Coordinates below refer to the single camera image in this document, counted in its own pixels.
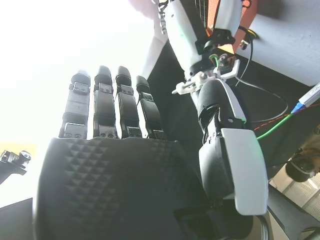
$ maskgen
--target green wire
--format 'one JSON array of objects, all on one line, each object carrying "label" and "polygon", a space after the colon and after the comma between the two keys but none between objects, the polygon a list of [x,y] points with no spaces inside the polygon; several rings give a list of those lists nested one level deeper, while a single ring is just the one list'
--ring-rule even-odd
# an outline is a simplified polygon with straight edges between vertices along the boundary
[{"label": "green wire", "polygon": [[217,66],[217,67],[219,66],[219,61],[218,61],[217,55],[212,54],[212,55],[209,56],[209,59],[214,59],[216,66]]},{"label": "green wire", "polygon": [[290,115],[286,116],[284,119],[282,119],[280,122],[278,122],[277,125],[275,125],[273,128],[271,128],[269,131],[267,131],[266,133],[262,134],[261,136],[258,136],[256,139],[260,140],[260,139],[270,135],[273,131],[275,131],[282,124],[284,124],[286,121],[288,121],[292,116],[293,116],[293,114],[290,114]]}]

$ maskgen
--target diamond pattern texture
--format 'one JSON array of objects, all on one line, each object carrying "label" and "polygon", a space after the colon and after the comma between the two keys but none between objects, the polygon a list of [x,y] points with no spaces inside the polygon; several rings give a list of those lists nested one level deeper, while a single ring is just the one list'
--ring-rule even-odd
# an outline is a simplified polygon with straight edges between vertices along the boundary
[{"label": "diamond pattern texture", "polygon": [[53,139],[34,203],[37,240],[179,240],[177,209],[207,198],[178,142]]}]

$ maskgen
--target robotic arm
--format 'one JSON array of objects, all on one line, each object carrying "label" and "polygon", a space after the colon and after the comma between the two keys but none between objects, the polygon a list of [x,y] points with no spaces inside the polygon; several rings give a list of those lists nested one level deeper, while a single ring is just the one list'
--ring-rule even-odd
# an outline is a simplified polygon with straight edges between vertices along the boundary
[{"label": "robotic arm", "polygon": [[186,82],[172,93],[191,93],[202,128],[199,150],[204,190],[214,205],[234,198],[242,215],[267,211],[268,178],[262,150],[252,130],[245,129],[246,116],[232,89],[224,81],[237,75],[220,76],[219,66],[209,60],[218,47],[234,43],[242,12],[241,0],[220,0],[212,35],[208,36],[194,1],[167,0],[165,12],[169,42],[184,70]]}]

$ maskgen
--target red wire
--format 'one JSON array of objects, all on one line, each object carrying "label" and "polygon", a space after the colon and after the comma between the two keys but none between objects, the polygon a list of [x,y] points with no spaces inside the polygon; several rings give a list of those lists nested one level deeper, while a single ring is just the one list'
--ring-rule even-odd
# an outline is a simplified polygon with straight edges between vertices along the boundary
[{"label": "red wire", "polygon": [[258,130],[258,129],[260,129],[260,128],[268,125],[268,124],[271,124],[271,123],[273,123],[273,122],[275,122],[275,121],[277,121],[277,120],[283,119],[284,117],[286,117],[286,116],[288,116],[288,115],[297,114],[297,113],[300,113],[301,111],[303,111],[303,110],[305,110],[305,109],[313,108],[313,107],[316,107],[316,106],[320,106],[320,103],[318,103],[318,104],[313,104],[313,105],[311,105],[311,106],[309,106],[309,107],[307,107],[307,108],[302,108],[302,109],[300,109],[299,111],[297,111],[297,112],[295,112],[295,113],[289,113],[289,114],[282,115],[282,116],[280,116],[280,117],[278,117],[278,118],[276,118],[276,119],[274,119],[274,120],[271,120],[271,121],[268,121],[268,122],[266,122],[266,123],[264,123],[264,124],[261,124],[260,126],[256,127],[256,128],[254,129],[254,131],[256,131],[256,130]]}]

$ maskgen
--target white robotic arm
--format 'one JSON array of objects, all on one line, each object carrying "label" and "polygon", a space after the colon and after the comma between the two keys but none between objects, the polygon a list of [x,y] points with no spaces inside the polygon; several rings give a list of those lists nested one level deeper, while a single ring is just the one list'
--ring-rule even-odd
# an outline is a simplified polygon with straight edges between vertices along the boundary
[{"label": "white robotic arm", "polygon": [[[179,94],[192,93],[204,133],[199,150],[204,190],[213,203],[233,198],[242,215],[267,211],[268,178],[262,150],[229,87],[209,55],[218,46],[234,43],[242,12],[241,0],[220,0],[213,34],[208,36],[193,0],[167,0],[162,4],[165,27],[172,49],[184,70],[186,83]],[[228,78],[238,73],[239,60]]]}]

